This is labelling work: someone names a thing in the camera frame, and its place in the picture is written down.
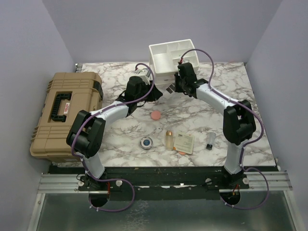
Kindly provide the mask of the eyeshadow palette plastic sleeve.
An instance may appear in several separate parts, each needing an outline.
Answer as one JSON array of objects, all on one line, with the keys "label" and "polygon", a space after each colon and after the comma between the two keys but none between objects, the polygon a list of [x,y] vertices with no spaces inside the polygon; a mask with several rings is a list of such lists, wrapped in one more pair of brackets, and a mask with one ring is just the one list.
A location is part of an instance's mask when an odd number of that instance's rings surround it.
[{"label": "eyeshadow palette plastic sleeve", "polygon": [[175,86],[174,84],[171,84],[167,87],[166,91],[169,93],[169,94],[172,94],[173,92],[175,92]]}]

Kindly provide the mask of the pink round compact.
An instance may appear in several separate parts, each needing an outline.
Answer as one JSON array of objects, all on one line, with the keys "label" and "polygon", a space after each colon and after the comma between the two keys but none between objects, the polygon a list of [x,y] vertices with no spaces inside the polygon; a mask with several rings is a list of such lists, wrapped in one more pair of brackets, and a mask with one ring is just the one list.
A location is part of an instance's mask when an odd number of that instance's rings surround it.
[{"label": "pink round compact", "polygon": [[151,112],[151,119],[152,120],[159,120],[161,118],[161,112],[160,111],[153,111]]}]

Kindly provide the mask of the white makeup organizer with drawers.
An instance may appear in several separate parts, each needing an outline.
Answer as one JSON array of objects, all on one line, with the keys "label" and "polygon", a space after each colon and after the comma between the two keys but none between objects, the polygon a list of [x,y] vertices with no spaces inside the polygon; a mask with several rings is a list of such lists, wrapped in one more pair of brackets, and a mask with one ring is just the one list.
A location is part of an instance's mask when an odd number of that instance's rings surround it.
[{"label": "white makeup organizer with drawers", "polygon": [[181,56],[193,48],[191,39],[149,45],[149,64],[155,76],[155,84],[173,83]]}]

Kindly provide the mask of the round blue lid jar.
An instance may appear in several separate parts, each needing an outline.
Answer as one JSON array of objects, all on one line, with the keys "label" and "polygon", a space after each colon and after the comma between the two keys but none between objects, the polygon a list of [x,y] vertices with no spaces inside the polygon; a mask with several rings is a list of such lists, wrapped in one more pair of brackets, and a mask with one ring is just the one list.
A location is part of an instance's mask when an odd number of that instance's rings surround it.
[{"label": "round blue lid jar", "polygon": [[142,137],[140,140],[140,146],[144,150],[149,150],[153,146],[153,140],[150,137]]}]

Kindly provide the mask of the cream sachet with barcode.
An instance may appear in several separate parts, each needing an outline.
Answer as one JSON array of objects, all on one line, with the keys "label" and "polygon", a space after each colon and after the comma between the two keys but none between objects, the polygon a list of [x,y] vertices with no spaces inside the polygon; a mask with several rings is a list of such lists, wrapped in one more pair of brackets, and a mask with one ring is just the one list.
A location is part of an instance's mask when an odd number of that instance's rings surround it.
[{"label": "cream sachet with barcode", "polygon": [[174,139],[173,149],[185,154],[192,154],[194,146],[194,136],[184,132],[178,132]]}]

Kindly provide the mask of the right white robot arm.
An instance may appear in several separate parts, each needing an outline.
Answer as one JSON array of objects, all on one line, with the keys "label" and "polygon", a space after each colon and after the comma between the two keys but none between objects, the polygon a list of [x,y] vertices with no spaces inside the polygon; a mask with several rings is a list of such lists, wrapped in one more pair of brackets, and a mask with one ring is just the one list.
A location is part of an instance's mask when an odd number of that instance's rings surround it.
[{"label": "right white robot arm", "polygon": [[226,188],[234,187],[239,181],[237,174],[242,171],[241,149],[256,130],[250,102],[237,102],[211,87],[207,80],[197,79],[191,63],[179,64],[178,72],[174,76],[175,92],[206,102],[223,115],[223,134],[228,141],[228,150],[224,164],[227,173],[221,176],[221,183]]}]

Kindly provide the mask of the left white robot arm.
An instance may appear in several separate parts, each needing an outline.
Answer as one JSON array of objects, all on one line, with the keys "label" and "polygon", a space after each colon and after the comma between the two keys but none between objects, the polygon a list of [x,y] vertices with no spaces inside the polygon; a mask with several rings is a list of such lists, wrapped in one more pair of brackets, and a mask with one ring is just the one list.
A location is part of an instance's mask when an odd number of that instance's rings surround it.
[{"label": "left white robot arm", "polygon": [[106,185],[105,171],[98,151],[102,144],[104,130],[108,125],[131,115],[138,102],[154,102],[161,96],[153,80],[145,82],[141,77],[129,78],[126,89],[109,106],[92,112],[78,112],[67,135],[66,143],[73,156],[80,158],[85,173],[91,176],[90,185],[101,190]]}]

